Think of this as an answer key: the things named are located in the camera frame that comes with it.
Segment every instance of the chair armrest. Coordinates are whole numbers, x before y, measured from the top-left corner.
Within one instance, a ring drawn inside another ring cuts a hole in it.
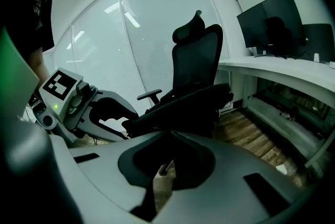
[[[155,104],[157,104],[157,103],[159,103],[159,100],[158,100],[158,98],[156,97],[156,95],[159,94],[159,93],[161,93],[161,92],[162,92],[162,90],[160,90],[160,89],[156,89],[156,90],[147,92],[147,93],[145,93],[145,94],[143,94],[143,95],[139,95],[139,96],[137,97],[137,100],[141,100],[141,99],[144,99],[144,98],[149,97],[149,98],[151,98],[152,102],[154,102]]]

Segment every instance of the desk leg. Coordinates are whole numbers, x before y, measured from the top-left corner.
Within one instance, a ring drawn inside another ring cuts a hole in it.
[[[324,152],[327,150],[327,148],[329,147],[329,145],[333,142],[333,140],[335,139],[335,130],[333,130],[333,132],[330,134],[329,138],[326,139],[326,141],[324,142],[324,144],[321,146],[321,148],[314,154],[314,156],[312,158],[310,158],[307,163],[305,163],[305,167],[308,168],[310,167],[312,164],[314,164],[323,154]]]
[[[242,107],[246,108],[248,98],[257,92],[257,77],[251,75],[243,75],[243,104]]]

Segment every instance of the person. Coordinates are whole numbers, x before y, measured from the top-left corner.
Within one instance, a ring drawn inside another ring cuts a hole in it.
[[[49,77],[43,52],[54,47],[52,0],[1,0],[1,4],[2,25],[18,52],[39,78],[39,88]]]

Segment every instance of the black monitor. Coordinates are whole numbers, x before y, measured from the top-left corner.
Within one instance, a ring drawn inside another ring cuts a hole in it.
[[[276,45],[287,51],[305,41],[302,21],[294,0],[265,0],[237,17],[245,46],[264,48]]]

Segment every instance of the person's arm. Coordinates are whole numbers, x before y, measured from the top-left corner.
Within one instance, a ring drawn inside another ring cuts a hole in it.
[[[49,78],[49,72],[47,70],[47,67],[44,64],[43,60],[43,50],[42,48],[37,49],[35,52],[33,52],[27,60],[28,65],[31,67],[31,69],[35,72],[37,77],[40,79],[38,83],[38,88],[36,89],[36,93],[38,96],[38,89],[41,87],[41,85]]]

